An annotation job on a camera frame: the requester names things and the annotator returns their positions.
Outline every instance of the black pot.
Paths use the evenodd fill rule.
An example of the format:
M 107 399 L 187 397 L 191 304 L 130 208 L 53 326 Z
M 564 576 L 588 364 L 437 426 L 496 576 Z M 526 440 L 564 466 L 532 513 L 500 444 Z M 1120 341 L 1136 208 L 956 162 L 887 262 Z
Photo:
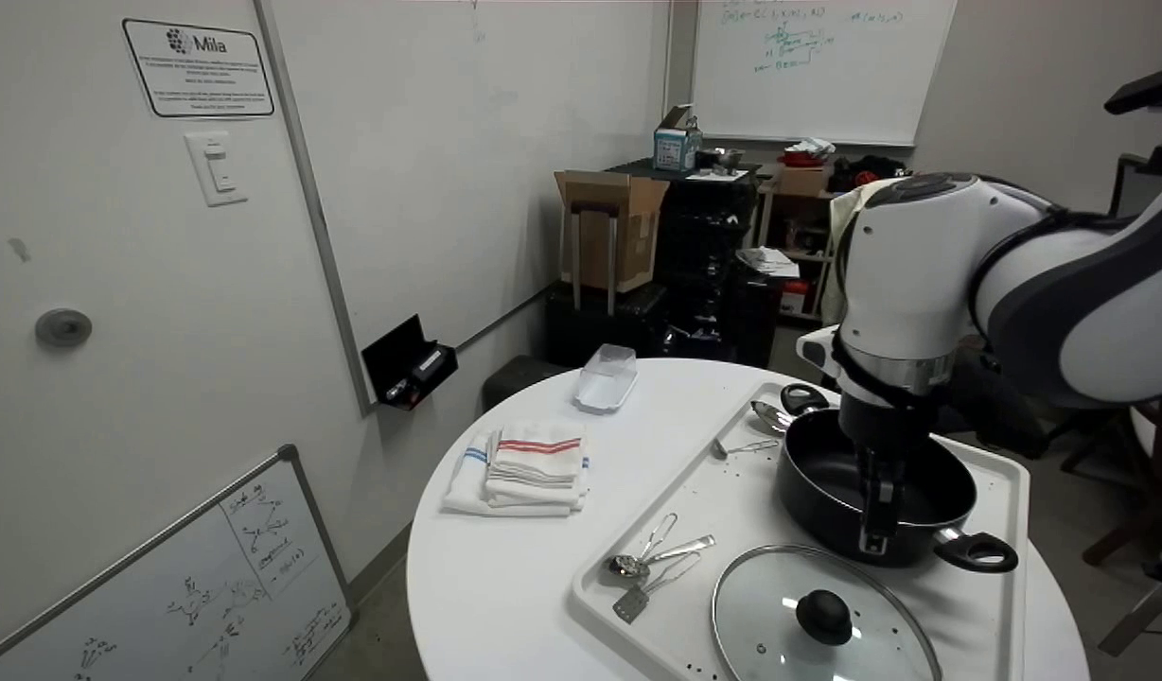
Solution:
M 969 468 L 931 440 L 910 456 L 898 531 L 887 557 L 859 551 L 859 456 L 838 412 L 805 412 L 787 426 L 777 497 L 816 543 L 863 565 L 903 566 L 934 551 L 965 570 L 1018 566 L 1018 551 L 1008 539 L 990 533 L 956 533 L 978 504 L 978 489 Z

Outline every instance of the cardboard box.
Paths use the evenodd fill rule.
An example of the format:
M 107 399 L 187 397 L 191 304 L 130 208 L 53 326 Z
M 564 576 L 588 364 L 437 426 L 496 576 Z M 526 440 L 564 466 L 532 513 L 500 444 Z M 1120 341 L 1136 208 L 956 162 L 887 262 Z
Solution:
M 670 104 L 655 127 L 655 171 L 689 172 L 695 167 L 700 132 L 689 104 Z
M 609 286 L 609 218 L 618 218 L 612 292 L 632 292 L 655 281 L 660 203 L 667 180 L 632 172 L 555 172 L 564 201 L 564 262 L 561 281 L 570 281 L 570 222 L 579 214 L 579 282 Z
M 777 167 L 772 188 L 787 196 L 824 196 L 834 167 Z

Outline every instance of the sign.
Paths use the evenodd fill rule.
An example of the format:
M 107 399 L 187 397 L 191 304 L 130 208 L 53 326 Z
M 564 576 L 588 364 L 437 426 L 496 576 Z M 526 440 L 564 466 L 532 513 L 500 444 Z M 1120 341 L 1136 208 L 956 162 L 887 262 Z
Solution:
M 125 17 L 160 117 L 267 117 L 274 89 L 252 32 Z

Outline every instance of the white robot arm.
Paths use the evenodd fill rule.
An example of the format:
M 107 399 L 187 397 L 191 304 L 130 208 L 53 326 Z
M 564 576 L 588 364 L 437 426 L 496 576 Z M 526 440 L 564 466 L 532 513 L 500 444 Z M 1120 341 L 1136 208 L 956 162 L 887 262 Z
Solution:
M 1162 104 L 1162 75 L 1149 99 L 1147 82 L 1120 93 Z M 1089 408 L 1162 393 L 1162 193 L 1136 218 L 1095 218 L 1003 180 L 910 177 L 859 208 L 840 256 L 848 317 L 802 338 L 799 355 L 844 393 L 869 557 L 887 557 L 903 454 L 926 440 L 969 326 L 1040 399 Z

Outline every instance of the table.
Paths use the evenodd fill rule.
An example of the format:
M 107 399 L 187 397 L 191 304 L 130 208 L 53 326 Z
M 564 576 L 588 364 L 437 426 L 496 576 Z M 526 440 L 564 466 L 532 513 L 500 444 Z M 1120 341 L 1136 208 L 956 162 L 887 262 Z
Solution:
M 429 678 L 640 678 L 589 639 L 564 594 L 579 566 L 719 433 L 772 372 L 705 359 L 640 359 L 640 378 L 618 415 L 570 404 L 577 372 L 539 382 L 483 412 L 437 466 L 409 537 L 409 611 Z M 444 513 L 440 498 L 472 433 L 508 420 L 579 420 L 593 456 L 593 489 L 570 517 Z M 1027 678 L 1089 678 L 1074 615 L 1036 551 L 1027 579 Z

